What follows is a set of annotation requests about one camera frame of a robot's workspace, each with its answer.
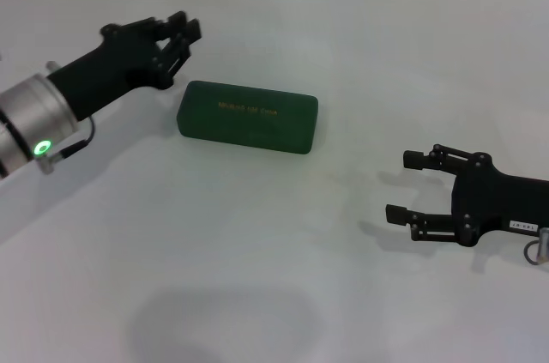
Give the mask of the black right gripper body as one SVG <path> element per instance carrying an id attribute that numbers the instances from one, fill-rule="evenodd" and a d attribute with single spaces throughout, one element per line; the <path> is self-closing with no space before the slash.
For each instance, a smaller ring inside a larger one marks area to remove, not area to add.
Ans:
<path id="1" fill-rule="evenodd" d="M 452 218 L 466 247 L 491 231 L 537 237 L 548 226 L 548 182 L 502 173 L 489 154 L 471 154 L 455 176 Z"/>

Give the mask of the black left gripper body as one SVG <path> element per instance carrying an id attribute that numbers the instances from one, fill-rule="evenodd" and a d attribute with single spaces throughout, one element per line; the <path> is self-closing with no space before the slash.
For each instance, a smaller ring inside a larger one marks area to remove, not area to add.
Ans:
<path id="1" fill-rule="evenodd" d="M 147 34 L 152 19 L 104 26 L 100 30 L 103 41 L 97 48 L 47 76 L 77 120 L 133 89 L 165 90 L 173 85 L 161 81 L 157 65 L 166 41 L 157 42 Z"/>

